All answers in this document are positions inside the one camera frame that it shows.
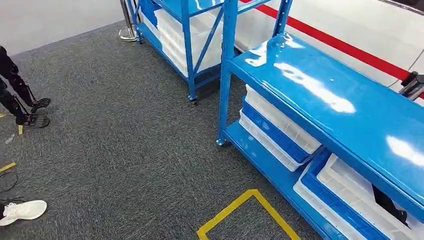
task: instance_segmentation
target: metal stanchion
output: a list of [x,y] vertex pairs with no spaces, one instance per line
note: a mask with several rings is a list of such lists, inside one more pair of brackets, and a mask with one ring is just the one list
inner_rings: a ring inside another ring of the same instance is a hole
[[418,75],[418,72],[413,71],[405,81],[402,82],[403,88],[399,91],[400,94],[415,101],[422,93],[424,93],[424,75]]
[[137,33],[134,29],[134,25],[131,23],[130,14],[128,13],[127,4],[125,0],[120,0],[122,7],[123,17],[125,18],[126,27],[119,31],[119,37],[124,42],[134,42],[137,40]]

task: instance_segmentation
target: shoe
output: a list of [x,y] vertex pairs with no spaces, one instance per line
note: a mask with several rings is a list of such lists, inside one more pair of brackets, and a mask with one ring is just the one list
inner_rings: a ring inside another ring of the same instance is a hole
[[3,218],[0,226],[7,226],[18,219],[33,220],[46,211],[47,203],[43,200],[27,201],[21,204],[9,203],[4,206]]
[[25,114],[23,119],[16,118],[16,124],[42,129],[50,124],[50,119],[46,115]]
[[47,106],[50,104],[51,101],[52,100],[50,98],[47,98],[47,97],[44,97],[44,98],[41,98],[40,100],[37,100],[32,105],[31,113],[35,114],[38,109],[47,108]]

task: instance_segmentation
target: white sneaker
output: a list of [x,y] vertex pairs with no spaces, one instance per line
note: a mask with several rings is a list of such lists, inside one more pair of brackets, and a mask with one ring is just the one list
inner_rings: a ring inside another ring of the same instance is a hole
[[18,219],[32,220],[40,217],[47,209],[47,203],[43,200],[27,201],[21,204],[9,203],[4,206],[3,218],[0,226],[6,226]]

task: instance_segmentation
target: blue plastic crate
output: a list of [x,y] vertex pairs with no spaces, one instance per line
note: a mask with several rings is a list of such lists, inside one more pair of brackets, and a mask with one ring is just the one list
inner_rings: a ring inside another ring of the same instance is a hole
[[243,97],[243,109],[241,110],[246,117],[256,124],[266,135],[268,135],[278,146],[280,146],[297,163],[304,164],[308,162],[311,156],[280,129],[274,126],[270,121],[264,118],[252,106],[245,101]]
[[374,225],[369,223],[317,179],[317,175],[326,165],[330,155],[331,152],[326,148],[323,148],[322,152],[317,152],[312,158],[310,167],[301,178],[301,183],[366,239],[388,239]]

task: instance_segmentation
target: red stripe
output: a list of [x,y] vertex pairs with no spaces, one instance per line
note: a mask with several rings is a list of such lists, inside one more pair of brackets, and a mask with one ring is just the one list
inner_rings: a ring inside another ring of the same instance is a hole
[[[248,3],[251,0],[240,0],[243,3]],[[277,18],[278,11],[269,7],[267,5],[260,5],[256,9],[263,12],[264,14],[271,16],[273,18]],[[350,55],[359,61],[362,61],[374,68],[385,72],[397,79],[404,80],[409,76],[409,72],[405,69],[402,69],[396,65],[391,64],[381,58],[378,58],[366,51],[363,51],[353,45],[350,45],[340,39],[337,39],[325,32],[322,32],[304,22],[301,22],[292,17],[288,17],[287,24],[347,55]]]

